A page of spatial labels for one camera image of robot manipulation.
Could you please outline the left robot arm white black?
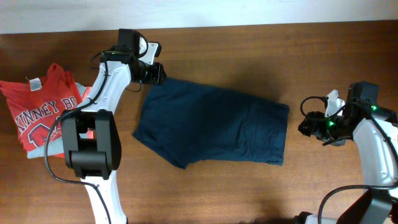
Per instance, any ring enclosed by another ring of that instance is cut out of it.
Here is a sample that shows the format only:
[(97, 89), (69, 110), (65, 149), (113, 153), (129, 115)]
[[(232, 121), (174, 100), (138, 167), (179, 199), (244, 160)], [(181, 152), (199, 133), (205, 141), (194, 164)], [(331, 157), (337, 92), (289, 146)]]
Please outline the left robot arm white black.
[(84, 185), (95, 223), (127, 223), (118, 192), (122, 146), (114, 112), (131, 83), (160, 85), (167, 75), (155, 59), (162, 46), (132, 29), (119, 29), (115, 46), (100, 53), (98, 76), (77, 108), (62, 114), (66, 166)]

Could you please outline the navy blue shorts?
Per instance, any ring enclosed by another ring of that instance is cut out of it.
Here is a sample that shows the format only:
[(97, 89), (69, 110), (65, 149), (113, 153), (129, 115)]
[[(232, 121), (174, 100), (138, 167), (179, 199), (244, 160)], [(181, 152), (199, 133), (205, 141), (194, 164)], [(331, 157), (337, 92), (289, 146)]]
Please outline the navy blue shorts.
[(288, 114), (265, 98), (170, 78), (148, 92), (133, 136), (181, 169), (204, 160), (281, 166)]

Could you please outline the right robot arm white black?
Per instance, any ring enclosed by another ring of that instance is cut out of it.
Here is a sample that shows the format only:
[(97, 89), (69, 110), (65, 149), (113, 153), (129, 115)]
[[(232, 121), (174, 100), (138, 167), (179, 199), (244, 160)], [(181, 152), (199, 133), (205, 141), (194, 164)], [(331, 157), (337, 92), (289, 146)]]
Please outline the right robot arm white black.
[[(315, 136), (323, 145), (342, 146), (352, 140), (358, 147), (364, 183), (329, 192), (318, 212), (301, 212), (294, 223), (397, 223), (397, 114), (378, 105), (379, 87), (369, 82), (352, 83), (342, 100), (337, 90), (320, 97), (325, 111), (303, 112), (298, 130)], [(327, 200), (338, 192), (362, 189), (364, 193), (338, 218), (323, 217)]]

